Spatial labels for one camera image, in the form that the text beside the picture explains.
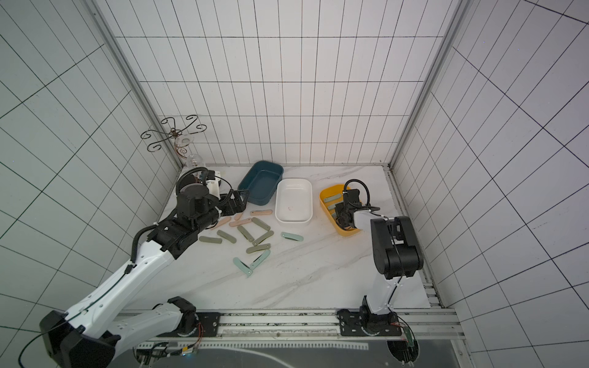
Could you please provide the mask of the dark teal storage box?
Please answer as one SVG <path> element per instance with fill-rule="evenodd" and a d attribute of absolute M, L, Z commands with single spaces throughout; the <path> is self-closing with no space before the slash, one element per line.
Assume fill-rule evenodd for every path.
<path fill-rule="evenodd" d="M 267 205 L 276 192 L 283 174 L 283 166 L 262 160 L 250 168 L 238 188 L 248 191 L 248 203 Z"/>

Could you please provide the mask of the clear glass on rack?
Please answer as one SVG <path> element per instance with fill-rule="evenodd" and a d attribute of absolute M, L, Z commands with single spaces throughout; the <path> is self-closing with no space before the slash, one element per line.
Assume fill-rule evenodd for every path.
<path fill-rule="evenodd" d="M 191 153 L 187 156 L 186 166 L 188 174 L 199 173 L 206 169 L 204 159 L 197 153 Z"/>

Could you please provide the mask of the olive green folding knife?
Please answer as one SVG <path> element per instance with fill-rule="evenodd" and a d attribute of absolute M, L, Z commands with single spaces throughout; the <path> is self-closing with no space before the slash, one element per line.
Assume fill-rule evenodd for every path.
<path fill-rule="evenodd" d="M 263 228 L 265 231 L 270 231 L 271 230 L 271 226 L 268 225 L 266 222 L 264 222 L 263 220 L 256 218 L 256 217 L 252 217 L 252 222 L 254 224 L 256 224 L 257 226 Z"/>
<path fill-rule="evenodd" d="M 249 242 L 254 241 L 253 235 L 243 225 L 238 225 L 237 229 Z"/>
<path fill-rule="evenodd" d="M 229 234 L 229 233 L 227 233 L 227 232 L 224 232 L 224 231 L 222 231 L 222 230 L 218 230 L 216 234 L 217 234 L 217 236 L 219 236 L 220 238 L 222 238 L 222 239 L 225 239 L 225 240 L 227 240 L 228 242 L 230 242 L 230 243 L 232 243 L 232 244 L 236 244 L 236 242 L 237 242 L 237 239 L 236 239 L 236 237 L 234 237 L 234 236 L 232 236 L 231 234 Z"/>
<path fill-rule="evenodd" d="M 270 238 L 271 236 L 274 235 L 274 232 L 272 230 L 267 231 L 266 233 L 264 233 L 262 236 L 259 236 L 257 239 L 255 239 L 252 244 L 254 246 L 258 246 L 261 245 L 262 242 L 264 242 L 266 239 Z"/>
<path fill-rule="evenodd" d="M 271 244 L 270 243 L 266 243 L 266 244 L 262 244 L 262 245 L 255 245 L 252 247 L 247 248 L 246 253 L 247 254 L 253 254 L 259 251 L 266 251 L 266 250 L 270 250 L 271 249 Z"/>

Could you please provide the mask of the white storage box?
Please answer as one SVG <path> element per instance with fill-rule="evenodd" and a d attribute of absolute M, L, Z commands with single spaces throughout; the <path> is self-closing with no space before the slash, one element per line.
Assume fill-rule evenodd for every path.
<path fill-rule="evenodd" d="M 306 179 L 283 179 L 277 186 L 275 217 L 287 226 L 306 226 L 313 218 L 311 182 Z"/>

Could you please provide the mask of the yellow storage box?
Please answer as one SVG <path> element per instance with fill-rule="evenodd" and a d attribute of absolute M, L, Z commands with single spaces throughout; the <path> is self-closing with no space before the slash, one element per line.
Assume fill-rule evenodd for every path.
<path fill-rule="evenodd" d="M 343 192 L 344 190 L 344 185 L 343 184 L 336 184 L 334 186 L 328 187 L 324 190 L 322 190 L 319 194 L 319 199 L 320 199 L 320 204 L 321 204 L 321 208 L 323 209 L 325 215 L 328 217 L 329 222 L 331 223 L 331 225 L 334 226 L 336 232 L 343 237 L 349 237 L 349 236 L 353 236 L 357 233 L 360 232 L 360 229 L 356 229 L 356 228 L 341 228 L 337 222 L 336 222 L 336 211 L 335 209 L 333 210 L 328 210 L 328 206 L 334 203 L 339 203 L 343 201 L 343 198 L 340 198 L 338 200 L 335 200 L 333 202 L 328 202 L 328 203 L 324 203 L 323 202 L 323 198 L 328 197 L 328 196 L 334 196 L 338 193 Z"/>

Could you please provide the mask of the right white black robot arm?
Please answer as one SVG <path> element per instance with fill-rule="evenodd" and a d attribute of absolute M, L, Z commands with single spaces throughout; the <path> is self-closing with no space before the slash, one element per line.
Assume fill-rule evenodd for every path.
<path fill-rule="evenodd" d="M 403 281 L 423 268 L 424 257 L 414 225 L 407 216 L 387 217 L 371 205 L 368 186 L 359 179 L 348 180 L 342 201 L 335 206 L 337 226 L 359 229 L 371 236 L 374 265 L 379 276 L 364 296 L 360 315 L 366 322 L 393 313 L 393 303 Z"/>

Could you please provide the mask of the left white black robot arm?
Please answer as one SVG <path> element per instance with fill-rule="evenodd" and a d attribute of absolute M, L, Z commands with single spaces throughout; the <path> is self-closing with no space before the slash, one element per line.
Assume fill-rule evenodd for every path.
<path fill-rule="evenodd" d="M 176 261 L 199 234 L 223 216 L 245 210 L 248 190 L 217 196 L 208 183 L 176 185 L 176 207 L 162 221 L 142 228 L 133 238 L 130 260 L 80 302 L 40 322 L 36 340 L 60 367 L 106 367 L 125 351 L 152 337 L 200 331 L 196 308 L 172 297 L 151 311 L 116 321 L 118 314 L 162 270 Z"/>

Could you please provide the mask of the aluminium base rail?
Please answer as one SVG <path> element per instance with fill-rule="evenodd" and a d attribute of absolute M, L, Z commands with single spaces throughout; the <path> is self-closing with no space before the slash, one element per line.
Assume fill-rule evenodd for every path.
<path fill-rule="evenodd" d="M 464 340 L 454 311 L 400 309 L 370 317 L 356 310 L 198 311 L 206 342 L 319 340 Z"/>

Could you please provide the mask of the metal scroll cup rack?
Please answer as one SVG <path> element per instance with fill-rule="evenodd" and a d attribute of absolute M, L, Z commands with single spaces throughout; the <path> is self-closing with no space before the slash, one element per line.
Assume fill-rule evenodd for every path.
<path fill-rule="evenodd" d="M 147 142 L 147 151 L 155 153 L 170 144 L 176 155 L 186 162 L 189 159 L 190 145 L 197 135 L 207 131 L 208 126 L 196 114 L 190 114 L 184 120 L 184 126 L 180 127 L 175 117 L 164 117 L 160 121 L 160 128 L 144 130 L 140 137 Z"/>

